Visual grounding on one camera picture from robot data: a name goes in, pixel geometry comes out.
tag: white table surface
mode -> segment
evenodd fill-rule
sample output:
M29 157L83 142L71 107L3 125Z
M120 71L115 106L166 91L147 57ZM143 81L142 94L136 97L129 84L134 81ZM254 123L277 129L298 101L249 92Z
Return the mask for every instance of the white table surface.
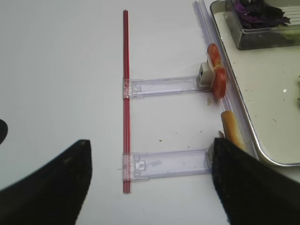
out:
M93 178L77 224L226 225L208 174L134 183L132 194L122 193L124 9L129 10L132 78L195 75L205 60L205 47L190 0L0 1L0 118L8 124L0 145L0 189L78 139L90 139ZM175 142L170 139L175 134L159 132L162 137L153 135L144 146L208 146L212 129L204 129L200 141L192 132L210 127L201 115L197 120L202 123L193 124L197 95L157 99L164 98L161 104L175 107L178 116L145 115L144 124L167 127L182 117L186 123L180 124L186 127L176 131ZM154 98L138 101L144 101L141 105L149 107L150 115L158 115ZM147 110L138 109L138 102L132 103L132 111L143 119ZM143 152L145 140L136 137L134 151Z

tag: red rod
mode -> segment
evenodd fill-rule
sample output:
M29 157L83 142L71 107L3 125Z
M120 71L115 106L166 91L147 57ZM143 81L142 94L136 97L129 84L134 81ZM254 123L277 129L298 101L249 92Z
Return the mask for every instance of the red rod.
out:
M123 67L124 85L129 87L129 34L128 34L128 11L123 11ZM130 153L130 108L129 98L123 100L123 153ZM131 193L131 181L123 181L123 193Z

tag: red straw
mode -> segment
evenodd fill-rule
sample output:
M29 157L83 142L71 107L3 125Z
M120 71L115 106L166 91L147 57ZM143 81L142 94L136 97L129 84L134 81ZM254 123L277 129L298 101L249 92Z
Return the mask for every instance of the red straw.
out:
M123 67L124 85L129 87L129 34L128 34L128 11L123 11ZM123 99L123 154L130 153L130 108L129 98ZM123 181L123 193L131 193L131 181Z

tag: white tabletop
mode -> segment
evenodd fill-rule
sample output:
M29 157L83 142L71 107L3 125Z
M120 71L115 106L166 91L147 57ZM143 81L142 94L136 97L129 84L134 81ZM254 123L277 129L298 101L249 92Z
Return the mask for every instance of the white tabletop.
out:
M0 118L8 124L7 138L0 145L0 189L78 139L90 139L93 178L77 224L226 225L210 175L134 183L132 194L122 193L124 9L129 10L132 78L195 75L205 60L205 47L192 1L0 1ZM182 114L187 128L177 132L176 144L170 133L159 133L162 141L153 135L147 148L209 145L212 130L188 133L195 121L192 106L200 109L196 96L165 101L180 110L176 113ZM137 101L147 101L153 110L154 98ZM141 118L137 104L132 103L132 111ZM148 124L166 123L164 127L181 121L179 116L166 117L144 119ZM205 118L201 121L198 126L209 127ZM135 151L145 150L139 149L145 140L134 140Z

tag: clear plastic container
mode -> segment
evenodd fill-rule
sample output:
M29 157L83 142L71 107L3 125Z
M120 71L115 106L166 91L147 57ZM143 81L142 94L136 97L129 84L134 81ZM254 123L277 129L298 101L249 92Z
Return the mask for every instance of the clear plastic container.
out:
M245 29L237 16L234 4L237 0L226 0L224 13L235 45L240 50L300 45L300 1L266 0L267 4L282 9L291 24L284 27Z

